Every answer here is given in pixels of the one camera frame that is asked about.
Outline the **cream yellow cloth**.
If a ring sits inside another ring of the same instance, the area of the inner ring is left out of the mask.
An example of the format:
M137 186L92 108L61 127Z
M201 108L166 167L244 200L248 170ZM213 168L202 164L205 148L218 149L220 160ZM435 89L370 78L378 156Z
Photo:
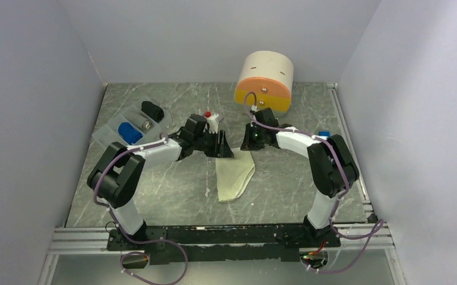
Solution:
M216 189L219 202L238 199L245 191L255 172L249 151L233 148L234 158L216 158Z

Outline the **blue underwear white trim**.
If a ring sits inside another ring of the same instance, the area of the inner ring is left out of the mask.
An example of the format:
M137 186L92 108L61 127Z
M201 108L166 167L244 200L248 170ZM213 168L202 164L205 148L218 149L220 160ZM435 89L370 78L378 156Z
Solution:
M143 134L129 122L119 125L118 134L129 145L136 145L143 138Z

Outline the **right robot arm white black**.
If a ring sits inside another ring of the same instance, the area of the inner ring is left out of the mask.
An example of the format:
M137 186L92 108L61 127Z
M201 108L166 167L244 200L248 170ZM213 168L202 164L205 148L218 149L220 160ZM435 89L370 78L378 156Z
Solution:
M352 154L340 135L321 137L308 134L291 125L280 125L269 108L247 110L241 150L256 151L272 146L292 151L308 159L317 188L313 206L304 218L304 242L317 246L332 231L332 223L340 200L360 177Z

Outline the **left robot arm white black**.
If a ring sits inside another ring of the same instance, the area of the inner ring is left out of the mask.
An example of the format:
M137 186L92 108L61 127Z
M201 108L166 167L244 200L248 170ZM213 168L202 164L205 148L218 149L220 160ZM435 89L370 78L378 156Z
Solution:
M140 249L147 237L147 224L135 206L134 195L144 170L157 164L180 161L196 151L207 157L233 158L220 129L217 113L192 114L184 126L172 134L160 135L142 145L110 144L87 178L93 201L106 208L130 249Z

